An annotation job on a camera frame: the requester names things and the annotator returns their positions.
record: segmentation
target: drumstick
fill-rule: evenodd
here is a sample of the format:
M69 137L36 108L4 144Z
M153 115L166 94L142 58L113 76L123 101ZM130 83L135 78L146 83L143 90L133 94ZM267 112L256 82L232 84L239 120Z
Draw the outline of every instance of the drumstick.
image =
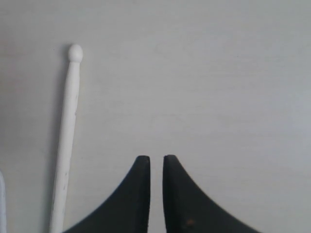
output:
M74 126L78 104L80 63L83 57L82 48L79 45L72 45L69 49L68 56L69 67L65 82L63 112L59 133L50 233L61 233L63 230Z
M0 233L6 233L5 185L0 171Z

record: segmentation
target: black curved shape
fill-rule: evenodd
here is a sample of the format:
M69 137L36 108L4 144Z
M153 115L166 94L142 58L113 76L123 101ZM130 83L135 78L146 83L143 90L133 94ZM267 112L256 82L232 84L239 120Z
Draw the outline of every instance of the black curved shape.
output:
M258 233L206 196L174 155L164 157L163 205L167 233Z
M150 158L139 156L113 194L65 233L147 233L149 205Z

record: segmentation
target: wooden stick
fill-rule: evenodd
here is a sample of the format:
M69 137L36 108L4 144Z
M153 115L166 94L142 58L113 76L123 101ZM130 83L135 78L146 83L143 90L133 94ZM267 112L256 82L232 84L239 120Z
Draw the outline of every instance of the wooden stick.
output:
M70 159L79 95L80 63L83 57L82 48L79 45L72 45L69 49L68 56L70 63L65 83L50 233L61 233L63 230Z

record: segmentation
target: white background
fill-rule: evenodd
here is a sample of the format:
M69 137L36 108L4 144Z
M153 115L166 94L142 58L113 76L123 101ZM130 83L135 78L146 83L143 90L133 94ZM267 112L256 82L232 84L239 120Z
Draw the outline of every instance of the white background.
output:
M264 233L311 231L311 1L2 0L0 169L9 233L46 233L66 54L81 88L65 228L151 156L149 232L164 233L162 160L178 155Z

